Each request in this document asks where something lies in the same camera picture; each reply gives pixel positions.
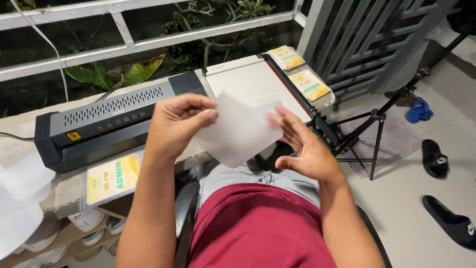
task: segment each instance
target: laminator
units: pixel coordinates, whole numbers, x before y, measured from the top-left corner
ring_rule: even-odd
[[[207,95],[195,72],[36,117],[35,145],[44,165],[60,174],[145,144],[155,103],[183,93]]]

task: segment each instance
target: gray shorts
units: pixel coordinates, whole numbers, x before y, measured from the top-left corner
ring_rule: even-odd
[[[236,183],[262,183],[298,194],[320,208],[319,184],[316,180],[291,170],[282,170],[278,174],[262,171],[254,158],[237,168],[230,168],[220,164],[217,160],[212,160],[198,169],[198,181],[200,182],[198,207],[213,192],[222,187]]]

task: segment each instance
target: black slipper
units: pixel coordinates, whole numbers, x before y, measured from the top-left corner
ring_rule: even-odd
[[[476,250],[475,226],[468,217],[454,214],[433,196],[424,196],[423,206],[453,241]]]
[[[424,140],[421,143],[423,151],[423,167],[430,176],[443,179],[448,175],[448,157],[442,155],[440,147],[433,140]]]

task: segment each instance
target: hand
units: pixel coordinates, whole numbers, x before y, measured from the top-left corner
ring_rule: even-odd
[[[276,105],[274,119],[283,129],[280,141],[287,143],[297,157],[281,156],[276,160],[278,169],[289,169],[320,182],[345,182],[342,169],[322,141],[292,112]]]
[[[213,110],[216,106],[208,97],[190,93],[157,102],[147,136],[146,155],[152,155],[151,159],[175,161],[198,130],[216,122],[218,112]]]

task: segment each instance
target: tripod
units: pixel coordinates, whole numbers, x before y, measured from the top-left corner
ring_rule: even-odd
[[[382,138],[382,131],[384,128],[384,122],[386,119],[385,113],[400,99],[406,97],[408,94],[412,93],[417,89],[415,87],[415,84],[420,81],[421,79],[427,77],[430,75],[430,70],[438,63],[440,62],[446,55],[448,55],[461,41],[463,41],[468,35],[470,31],[466,31],[461,33],[456,39],[454,39],[451,44],[449,44],[447,47],[443,49],[443,51],[440,52],[440,54],[430,63],[428,64],[427,67],[419,69],[413,79],[408,82],[405,86],[400,88],[394,97],[392,97],[382,108],[380,109],[373,109],[372,111],[368,113],[363,113],[361,115],[357,115],[336,123],[331,124],[330,126],[335,126],[335,129],[338,129],[338,126],[340,124],[350,122],[356,119],[360,119],[363,117],[369,116],[369,118],[361,124],[359,127],[357,127],[354,131],[351,133],[341,137],[341,139],[338,139],[336,146],[331,149],[331,152],[334,156],[337,156],[338,154],[341,154],[345,152],[346,150],[350,149],[352,150],[352,153],[356,156],[355,158],[337,158],[338,161],[340,162],[359,162],[362,167],[365,168],[362,162],[372,162],[372,167],[370,169],[370,180],[374,179],[374,172],[375,172],[375,166],[377,164],[377,157],[378,157],[378,149],[380,147],[380,139]],[[377,140],[375,142],[375,149],[374,149],[374,156],[373,158],[359,158],[357,154],[354,152],[354,150],[351,148],[352,145],[357,141],[358,137],[366,130],[368,129],[373,123],[378,121],[378,130],[377,130]]]

